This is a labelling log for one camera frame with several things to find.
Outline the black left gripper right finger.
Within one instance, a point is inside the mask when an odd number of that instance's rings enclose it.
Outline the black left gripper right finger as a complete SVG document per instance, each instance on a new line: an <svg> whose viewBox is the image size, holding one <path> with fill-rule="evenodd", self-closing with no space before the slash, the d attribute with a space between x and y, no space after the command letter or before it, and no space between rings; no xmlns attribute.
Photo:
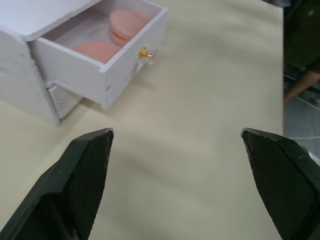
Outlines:
<svg viewBox="0 0 320 240"><path fill-rule="evenodd" d="M320 238L320 167L297 142L241 132L258 193L283 240Z"/></svg>

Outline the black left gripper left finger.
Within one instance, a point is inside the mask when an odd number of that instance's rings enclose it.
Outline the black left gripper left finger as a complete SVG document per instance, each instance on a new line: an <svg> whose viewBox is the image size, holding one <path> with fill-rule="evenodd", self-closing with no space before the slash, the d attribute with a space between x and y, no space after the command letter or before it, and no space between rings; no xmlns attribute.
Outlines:
<svg viewBox="0 0 320 240"><path fill-rule="evenodd" d="M87 240L103 197L112 128L83 134L35 182L2 240Z"/></svg>

